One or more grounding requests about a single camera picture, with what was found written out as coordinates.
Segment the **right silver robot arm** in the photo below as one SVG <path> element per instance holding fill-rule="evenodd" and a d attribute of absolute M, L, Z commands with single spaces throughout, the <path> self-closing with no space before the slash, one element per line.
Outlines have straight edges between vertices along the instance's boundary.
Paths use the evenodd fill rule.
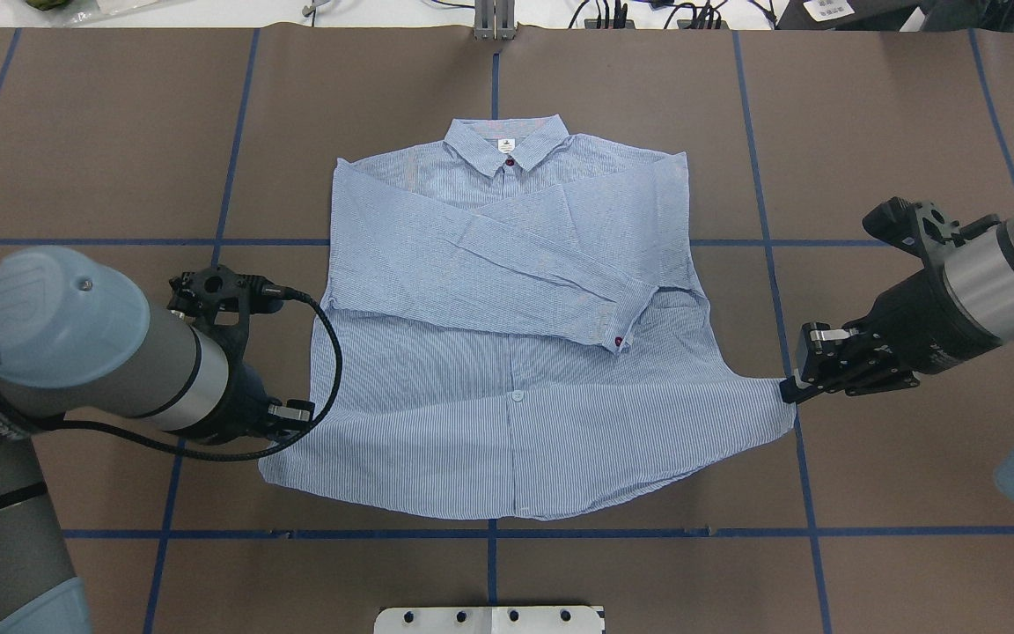
<path fill-rule="evenodd" d="M 1014 342 L 1014 217 L 962 225 L 930 201 L 894 197 L 866 214 L 863 228 L 922 267 L 865 316 L 841 328 L 806 322 L 796 369 L 780 385 L 785 402 L 916 388 Z"/>

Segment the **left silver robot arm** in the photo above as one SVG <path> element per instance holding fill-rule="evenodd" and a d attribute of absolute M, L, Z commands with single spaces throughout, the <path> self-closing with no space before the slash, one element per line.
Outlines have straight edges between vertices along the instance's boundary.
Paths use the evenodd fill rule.
<path fill-rule="evenodd" d="M 67 246 L 0 261 L 0 633 L 89 633 L 92 622 L 33 438 L 96 431 L 170 456 L 278 453 L 329 405 L 269 396 L 243 358 L 255 314 L 309 294 L 224 266 L 184 272 L 153 304 Z"/>

